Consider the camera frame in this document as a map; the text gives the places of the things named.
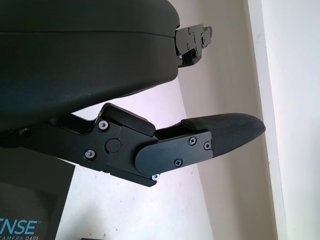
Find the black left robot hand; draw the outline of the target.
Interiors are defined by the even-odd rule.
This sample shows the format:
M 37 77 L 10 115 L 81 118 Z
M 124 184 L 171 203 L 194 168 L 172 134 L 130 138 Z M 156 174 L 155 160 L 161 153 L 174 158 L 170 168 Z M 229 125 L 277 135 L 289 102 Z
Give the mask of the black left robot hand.
M 181 28 L 167 0 L 1 1 L 0 145 L 151 187 L 251 142 L 266 128 L 249 114 L 156 129 L 110 103 L 173 81 L 212 35 L 203 24 Z

